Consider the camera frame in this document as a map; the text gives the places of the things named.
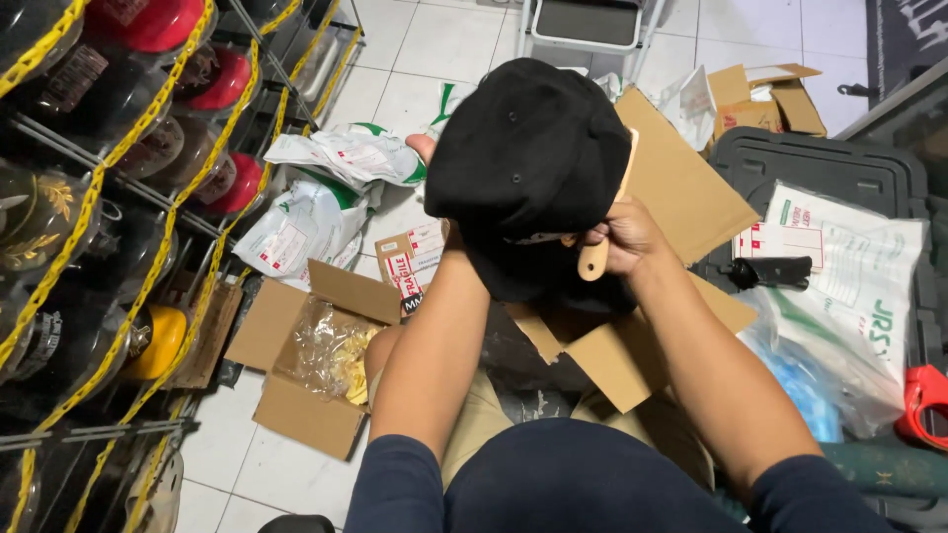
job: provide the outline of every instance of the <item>hand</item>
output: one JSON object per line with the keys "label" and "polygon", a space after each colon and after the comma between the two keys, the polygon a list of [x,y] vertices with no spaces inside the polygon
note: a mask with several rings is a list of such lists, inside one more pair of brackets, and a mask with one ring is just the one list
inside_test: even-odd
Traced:
{"label": "hand", "polygon": [[655,220],[645,205],[635,198],[623,198],[612,204],[606,221],[586,232],[585,244],[597,245],[609,237],[606,271],[628,276],[652,255],[674,257]]}
{"label": "hand", "polygon": [[[434,147],[437,144],[434,139],[427,135],[413,134],[405,138],[405,144],[417,152],[422,162],[428,167],[431,162],[431,155],[434,154]],[[458,223],[453,220],[448,222],[450,229],[447,232],[445,250],[464,250],[464,242],[461,239],[461,233],[458,232]]]}

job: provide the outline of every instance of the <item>person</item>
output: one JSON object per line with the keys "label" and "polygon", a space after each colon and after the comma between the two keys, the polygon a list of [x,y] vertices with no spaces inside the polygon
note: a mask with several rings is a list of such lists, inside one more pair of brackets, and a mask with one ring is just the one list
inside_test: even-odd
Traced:
{"label": "person", "polygon": [[[407,143],[428,162],[433,140]],[[671,391],[626,415],[593,394],[570,418],[513,425],[477,369],[490,296],[452,232],[411,320],[366,354],[372,425],[346,533],[891,531],[711,312],[645,206],[616,202],[585,242],[607,236],[607,271],[654,328]],[[747,525],[711,498],[704,447]]]}

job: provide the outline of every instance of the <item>khaki pants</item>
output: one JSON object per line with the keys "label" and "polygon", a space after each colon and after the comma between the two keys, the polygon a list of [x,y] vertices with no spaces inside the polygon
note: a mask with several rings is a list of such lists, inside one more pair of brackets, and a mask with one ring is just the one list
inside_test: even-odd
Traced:
{"label": "khaki pants", "polygon": [[[369,385],[369,406],[382,371]],[[700,487],[713,490],[711,459],[695,435],[678,403],[666,391],[658,391],[626,414],[621,414],[599,391],[583,395],[570,418],[605,424],[635,437],[671,459]],[[441,466],[445,490],[458,470],[491,437],[514,425],[501,408],[494,387],[478,369],[467,392],[465,404],[447,441]]]}

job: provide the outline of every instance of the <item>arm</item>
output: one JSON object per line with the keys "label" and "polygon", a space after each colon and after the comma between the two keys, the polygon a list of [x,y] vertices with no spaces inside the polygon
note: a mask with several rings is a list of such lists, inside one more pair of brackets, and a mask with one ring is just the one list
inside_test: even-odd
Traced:
{"label": "arm", "polygon": [[769,467],[821,455],[767,367],[715,317],[638,201],[613,205],[588,243],[610,237],[607,269],[627,276],[665,353],[675,395],[702,440],[749,499]]}
{"label": "arm", "polygon": [[[434,142],[410,136],[426,162]],[[448,236],[438,270],[398,338],[375,393],[370,442],[382,435],[414,438],[438,464],[481,354],[490,295],[459,236]]]}

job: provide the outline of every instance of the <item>knee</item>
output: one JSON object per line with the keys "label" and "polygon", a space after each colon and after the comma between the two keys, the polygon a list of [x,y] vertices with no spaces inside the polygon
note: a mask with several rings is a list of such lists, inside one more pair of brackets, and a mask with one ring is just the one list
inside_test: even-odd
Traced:
{"label": "knee", "polygon": [[369,383],[372,383],[375,375],[385,367],[385,362],[389,360],[403,329],[404,326],[401,325],[390,325],[372,337],[365,351],[365,378]]}

